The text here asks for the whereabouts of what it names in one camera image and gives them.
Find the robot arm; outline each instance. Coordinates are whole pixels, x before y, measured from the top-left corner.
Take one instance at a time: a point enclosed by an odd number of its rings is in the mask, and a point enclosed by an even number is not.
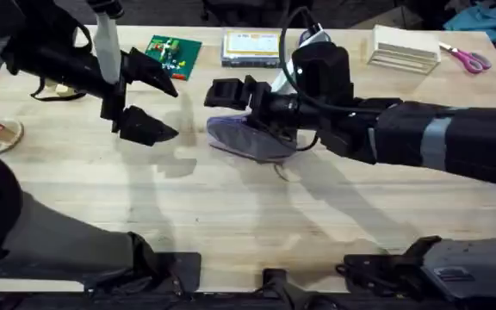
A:
[[[141,81],[177,96],[162,65],[135,48],[120,50],[115,19],[123,14],[117,0],[89,0],[98,29],[95,48],[85,26],[53,0],[0,0],[0,37],[10,35],[1,57],[11,74],[25,71],[102,99],[101,117],[112,121],[112,132],[147,146],[174,138],[177,131],[147,115],[141,108],[126,108],[126,87]],[[74,46],[77,29],[88,38]]]
[[[267,83],[246,77],[243,83],[214,80],[205,105],[238,110],[250,106],[246,123],[285,145],[291,133],[310,129],[338,156],[496,183],[496,108],[354,98],[348,53],[331,42],[302,47],[292,58],[298,87],[320,102],[301,94],[279,95]]]

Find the wire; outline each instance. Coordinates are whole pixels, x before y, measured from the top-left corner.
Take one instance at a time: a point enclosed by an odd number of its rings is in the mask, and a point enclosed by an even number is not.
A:
[[[263,129],[265,129],[265,132],[271,136],[271,138],[275,139],[278,143],[280,143],[282,146],[284,147],[287,147],[288,149],[292,150],[292,151],[295,151],[295,152],[305,152],[305,151],[309,151],[311,150],[314,146],[317,145],[317,142],[319,142],[319,136],[317,135],[317,132],[315,132],[315,135],[313,136],[313,141],[311,141],[311,143],[308,145],[308,146],[304,146],[304,147],[300,147],[300,148],[296,148],[296,147],[293,147],[291,145],[288,145],[284,142],[284,140],[279,137],[278,135],[276,135],[275,133],[273,133],[273,131],[271,130],[271,128],[265,124],[264,122],[258,120],[258,119],[254,119],[252,121],[255,121],[260,127],[262,127]]]
[[[401,16],[403,17],[403,28],[406,29],[405,4],[401,4]]]
[[[290,6],[292,5],[292,0],[284,0],[284,10],[281,14],[281,19],[279,20],[277,26],[280,26],[284,23],[284,21],[288,18],[288,13],[290,12]]]
[[[286,38],[286,32],[288,30],[288,27],[290,27],[290,24],[294,20],[294,18],[300,14],[301,12],[306,12],[307,17],[314,22],[314,17],[311,14],[311,11],[305,7],[299,7],[296,8],[292,14],[288,17],[288,19],[285,21],[284,25],[282,26],[281,30],[281,37],[279,40],[279,64],[282,68],[282,73],[284,74],[285,78],[287,79],[288,83],[292,85],[292,88],[296,90],[299,96],[301,96],[303,99],[306,101],[310,102],[312,105],[323,109],[327,110],[330,112],[343,112],[343,113],[371,113],[371,114],[381,114],[383,111],[380,110],[374,110],[370,108],[347,108],[347,107],[337,107],[337,106],[332,106],[330,104],[324,104],[322,102],[319,102],[317,99],[310,97],[305,91],[303,91],[298,84],[294,81],[294,78],[290,76],[288,73],[288,67],[286,65],[286,61],[284,59],[284,41]]]
[[[317,142],[319,142],[319,136],[317,135],[317,132],[315,132],[315,135],[313,136],[313,141],[309,144],[309,146],[304,146],[301,148],[297,148],[297,152],[305,152],[311,150],[314,146],[317,145]]]

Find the cloth on floor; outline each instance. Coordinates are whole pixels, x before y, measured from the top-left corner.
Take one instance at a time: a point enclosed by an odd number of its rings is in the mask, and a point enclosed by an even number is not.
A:
[[[446,30],[485,31],[491,41],[496,41],[496,8],[490,9],[482,3],[465,9],[446,22]]]

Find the label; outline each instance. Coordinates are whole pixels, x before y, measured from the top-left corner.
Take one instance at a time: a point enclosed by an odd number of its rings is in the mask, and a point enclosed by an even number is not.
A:
[[[228,32],[226,52],[278,56],[279,34],[274,32]]]

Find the small package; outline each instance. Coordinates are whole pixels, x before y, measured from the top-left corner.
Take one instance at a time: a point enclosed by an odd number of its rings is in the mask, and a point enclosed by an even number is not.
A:
[[[422,74],[429,74],[441,62],[436,35],[381,25],[373,30],[369,54],[369,64]]]
[[[153,35],[145,54],[161,62],[170,78],[188,81],[201,46],[198,41]]]
[[[226,29],[221,49],[221,65],[278,68],[280,36],[278,31]]]

